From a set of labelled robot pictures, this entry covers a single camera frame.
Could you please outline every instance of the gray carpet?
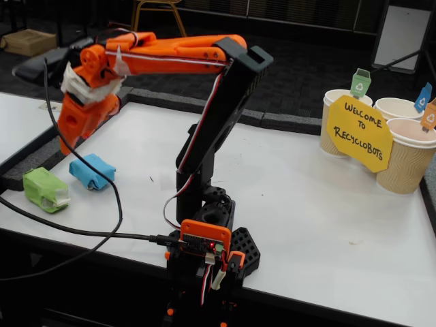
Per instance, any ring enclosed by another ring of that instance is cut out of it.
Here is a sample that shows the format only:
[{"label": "gray carpet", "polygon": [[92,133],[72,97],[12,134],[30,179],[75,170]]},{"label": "gray carpet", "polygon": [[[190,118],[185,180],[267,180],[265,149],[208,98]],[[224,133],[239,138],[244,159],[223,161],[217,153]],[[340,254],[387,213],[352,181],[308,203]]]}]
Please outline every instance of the gray carpet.
[{"label": "gray carpet", "polygon": [[[56,24],[46,20],[29,19],[29,28],[56,33]],[[9,29],[0,23],[0,33]],[[174,37],[173,27],[155,29],[158,37]],[[189,35],[220,34],[218,29],[187,28]],[[80,34],[80,25],[64,24],[65,40]],[[90,34],[97,33],[91,29]],[[302,117],[321,118],[322,99],[325,92],[336,89],[352,78],[358,67],[371,69],[370,50],[338,49],[328,46],[303,44],[256,35],[243,35],[249,46],[258,45],[269,52],[275,62],[253,94],[247,108],[258,112],[291,114]],[[0,91],[43,98],[44,90],[17,81],[10,75],[11,69],[26,57],[0,52]],[[207,99],[214,76],[208,75],[144,75],[129,77],[124,85],[137,89],[148,89],[196,99]],[[414,77],[405,74],[380,72],[373,76],[368,95],[401,97],[415,100],[419,91],[411,86]],[[57,90],[50,90],[55,100],[62,99]]]}]

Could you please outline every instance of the white table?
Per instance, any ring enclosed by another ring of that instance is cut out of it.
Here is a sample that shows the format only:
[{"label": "white table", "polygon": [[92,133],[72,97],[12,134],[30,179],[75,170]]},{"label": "white table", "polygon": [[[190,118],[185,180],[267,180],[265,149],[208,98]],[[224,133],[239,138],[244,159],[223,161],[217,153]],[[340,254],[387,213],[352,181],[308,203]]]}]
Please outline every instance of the white table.
[{"label": "white table", "polygon": [[38,108],[45,102],[0,93],[0,165],[52,127],[47,111]]},{"label": "white table", "polygon": [[[116,167],[120,232],[171,232],[162,208],[175,192],[174,162],[198,117],[129,103],[78,148]],[[213,184],[236,200],[234,228],[248,228],[262,255],[244,287],[408,326],[436,326],[436,238],[420,192],[392,195],[362,166],[325,156],[319,142],[237,124],[216,154]],[[69,185],[67,210],[44,214],[23,193],[2,196],[69,227],[110,231],[118,219],[113,190],[86,190],[68,172],[73,159],[52,169]],[[175,204],[167,208],[173,221]],[[81,247],[99,241],[6,207],[0,207],[0,228]],[[166,266],[165,249],[146,241],[112,239],[101,251]]]}]

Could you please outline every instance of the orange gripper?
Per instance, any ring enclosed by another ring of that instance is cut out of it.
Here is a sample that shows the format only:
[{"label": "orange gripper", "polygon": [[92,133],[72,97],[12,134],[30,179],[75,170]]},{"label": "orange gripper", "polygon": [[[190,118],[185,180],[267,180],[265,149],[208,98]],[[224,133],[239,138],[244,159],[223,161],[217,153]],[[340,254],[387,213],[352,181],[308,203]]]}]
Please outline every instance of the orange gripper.
[{"label": "orange gripper", "polygon": [[[119,98],[112,93],[101,102],[85,106],[77,104],[67,93],[58,120],[59,129],[68,144],[74,148],[80,136],[88,138],[111,114],[117,113],[119,108]],[[71,152],[62,140],[61,151],[64,155]]]}]

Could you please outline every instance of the red and white wire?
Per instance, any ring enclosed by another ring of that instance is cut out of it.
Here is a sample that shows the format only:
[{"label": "red and white wire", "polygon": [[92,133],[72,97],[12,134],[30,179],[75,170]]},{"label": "red and white wire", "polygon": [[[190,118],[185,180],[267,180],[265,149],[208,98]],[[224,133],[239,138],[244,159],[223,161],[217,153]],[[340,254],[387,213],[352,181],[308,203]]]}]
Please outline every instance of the red and white wire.
[{"label": "red and white wire", "polygon": [[188,180],[186,181],[186,183],[183,185],[183,187],[174,195],[174,196],[172,196],[171,198],[169,198],[168,200],[167,200],[167,202],[165,202],[165,205],[163,206],[163,218],[165,219],[165,221],[171,226],[171,227],[173,227],[174,229],[176,229],[176,230],[180,230],[180,226],[177,226],[177,225],[174,225],[170,220],[168,220],[168,218],[166,217],[166,215],[165,215],[165,209],[166,209],[166,206],[168,205],[168,203],[170,203],[170,201],[172,200],[172,199],[174,199],[174,198],[177,198],[179,195],[181,195],[187,188],[188,188],[188,186],[189,186],[189,184],[191,184],[191,182],[192,182],[192,179],[193,179],[193,175],[191,175],[191,176],[189,176],[189,178],[188,178]]},{"label": "red and white wire", "polygon": [[[106,51],[106,54],[110,56],[116,56],[116,51]],[[136,58],[136,59],[149,60],[149,61],[175,61],[177,63],[193,63],[196,65],[211,65],[211,66],[219,66],[219,67],[225,67],[229,65],[227,61],[186,59],[183,57],[154,57],[154,56],[148,56],[146,54],[134,54],[134,53],[126,53],[126,52],[122,52],[121,57]]]},{"label": "red and white wire", "polygon": [[203,284],[202,284],[202,297],[201,297],[201,299],[200,299],[200,306],[202,307],[203,306],[203,304],[204,304],[204,294],[206,293],[206,284],[207,284],[207,277],[209,276],[209,272],[211,271],[211,264],[208,264],[207,265],[207,268],[206,268],[206,272],[204,273],[204,276],[203,276]]},{"label": "red and white wire", "polygon": [[183,156],[183,159],[182,159],[182,161],[180,163],[180,166],[178,167],[177,172],[179,174],[181,174],[183,166],[185,165],[186,159],[187,159],[189,153],[191,152],[192,146],[193,146],[194,142],[196,141],[198,133],[200,132],[200,128],[203,125],[204,119],[206,118],[207,112],[209,110],[209,106],[210,106],[211,101],[212,101],[212,99],[214,98],[214,96],[215,96],[215,94],[217,92],[219,81],[221,80],[222,76],[223,76],[223,74],[221,73],[215,79],[215,83],[213,84],[212,92],[209,95],[209,98],[207,99],[206,105],[204,106],[202,116],[200,117],[200,121],[197,124],[196,130],[194,131],[194,133],[192,135],[191,142],[189,143],[188,148],[187,148],[187,150],[185,152],[185,155]]}]

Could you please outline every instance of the kraft paper cup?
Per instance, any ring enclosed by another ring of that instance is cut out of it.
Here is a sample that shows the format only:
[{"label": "kraft paper cup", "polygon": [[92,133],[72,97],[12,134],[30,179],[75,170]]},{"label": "kraft paper cup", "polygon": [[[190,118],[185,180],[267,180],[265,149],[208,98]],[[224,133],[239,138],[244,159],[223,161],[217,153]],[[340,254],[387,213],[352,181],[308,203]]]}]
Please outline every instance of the kraft paper cup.
[{"label": "kraft paper cup", "polygon": [[436,152],[436,131],[422,130],[419,121],[395,118],[388,121],[394,136],[388,169],[377,173],[377,184],[397,194],[413,193]]},{"label": "kraft paper cup", "polygon": [[375,102],[374,108],[380,111],[386,119],[408,118],[421,120],[424,111],[418,112],[415,109],[415,103],[395,97],[384,97]]},{"label": "kraft paper cup", "polygon": [[[349,90],[331,90],[327,92],[324,96],[324,107],[322,109],[322,124],[321,124],[321,150],[323,152],[333,155],[338,158],[345,158],[347,155],[345,153],[340,152],[337,147],[334,145],[332,139],[327,133],[327,120],[328,120],[328,111],[330,109],[330,105],[338,100],[342,95],[349,95],[352,97],[353,95],[349,92]],[[373,100],[365,95],[360,98],[360,101],[368,106],[373,105]]]}]

